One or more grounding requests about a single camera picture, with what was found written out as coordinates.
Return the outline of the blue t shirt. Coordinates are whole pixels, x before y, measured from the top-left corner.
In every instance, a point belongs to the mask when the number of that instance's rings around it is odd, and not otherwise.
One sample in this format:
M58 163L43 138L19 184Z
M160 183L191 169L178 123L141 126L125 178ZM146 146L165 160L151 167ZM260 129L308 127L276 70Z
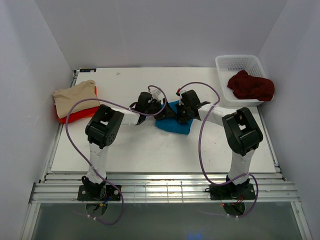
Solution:
M156 120L155 126L158 129L169 133L188 135L190 133L192 123L193 119L190 119L185 123L179 123L177 117L174 116Z

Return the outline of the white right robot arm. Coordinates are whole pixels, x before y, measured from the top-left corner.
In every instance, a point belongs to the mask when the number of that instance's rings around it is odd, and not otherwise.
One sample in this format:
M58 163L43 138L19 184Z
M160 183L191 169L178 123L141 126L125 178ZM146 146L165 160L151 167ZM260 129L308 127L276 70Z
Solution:
M201 121L223 127L228 146L232 151L230 170L224 183L211 182L206 192L211 200L254 200L258 187L250 183L252 157L263 140L263 134L251 111L247 107L238 110L218 107L208 101L201 102L194 90L178 90L177 120L186 123Z

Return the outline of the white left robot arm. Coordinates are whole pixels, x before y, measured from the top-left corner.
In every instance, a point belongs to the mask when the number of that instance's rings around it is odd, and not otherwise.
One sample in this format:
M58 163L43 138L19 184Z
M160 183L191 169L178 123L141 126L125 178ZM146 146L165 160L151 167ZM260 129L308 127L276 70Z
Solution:
M141 92L138 100L129 106L127 112L114 110L102 104L85 128L89 143L91 166L81 178L84 190L91 198L100 200L107 194L106 163L110 145L115 141L121 125L140 125L150 115L155 120L176 116L165 99L160 100L158 93Z

